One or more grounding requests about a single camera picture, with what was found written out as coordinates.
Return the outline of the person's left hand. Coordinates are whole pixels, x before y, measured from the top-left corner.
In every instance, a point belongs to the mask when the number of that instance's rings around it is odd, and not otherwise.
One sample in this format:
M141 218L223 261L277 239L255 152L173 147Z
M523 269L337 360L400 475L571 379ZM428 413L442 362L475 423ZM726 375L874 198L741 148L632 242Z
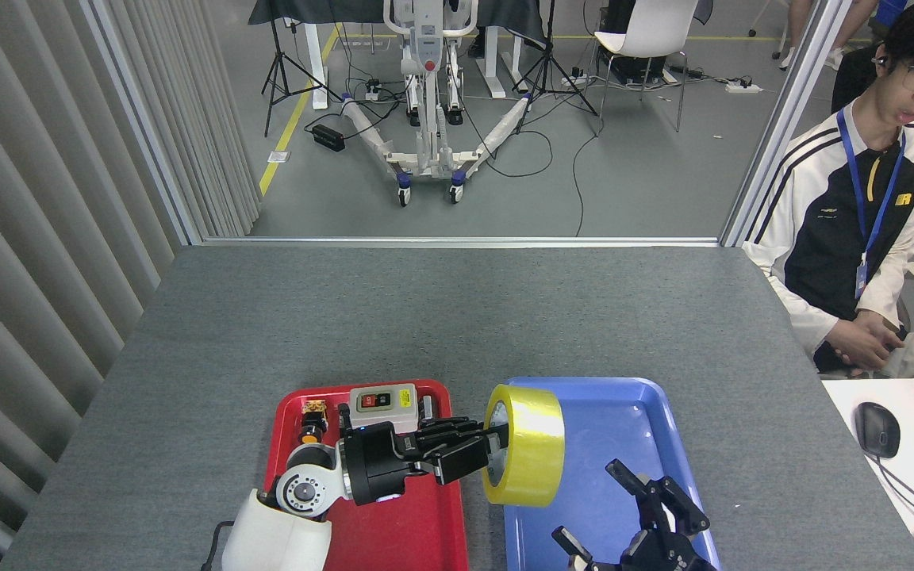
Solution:
M904 340L898 334L899 329L878 312L863 308L857 312L853 323L870 333L887 351L904 347Z

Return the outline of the person's right hand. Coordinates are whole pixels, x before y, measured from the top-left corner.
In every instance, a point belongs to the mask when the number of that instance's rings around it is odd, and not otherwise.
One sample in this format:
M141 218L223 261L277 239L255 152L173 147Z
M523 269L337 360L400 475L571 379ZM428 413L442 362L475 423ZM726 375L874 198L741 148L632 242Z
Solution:
M884 344L867 331L858 328L831 330L824 337L841 358L852 366L866 371L878 371L889 360Z

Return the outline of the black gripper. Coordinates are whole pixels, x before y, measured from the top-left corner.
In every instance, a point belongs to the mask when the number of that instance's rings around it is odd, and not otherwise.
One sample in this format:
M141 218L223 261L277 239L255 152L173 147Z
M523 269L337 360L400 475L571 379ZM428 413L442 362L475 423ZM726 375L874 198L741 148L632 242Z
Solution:
M710 520L673 478L642 480L617 458L606 464L605 471L634 496L643 530L621 553L619 563L593 563L591 553L568 528L556 527L551 537L568 555L566 570L591 570L592 564L594 570L716 570L693 548L688 536L682 535L707 531ZM665 509L674 517L674 532L668 532Z
M397 434L392 423L344 432L344 468L356 505L405 492L407 477L433 476L439 485L460 480L489 464L490 451L510 445L508 425L481 420L422 420L418 430Z

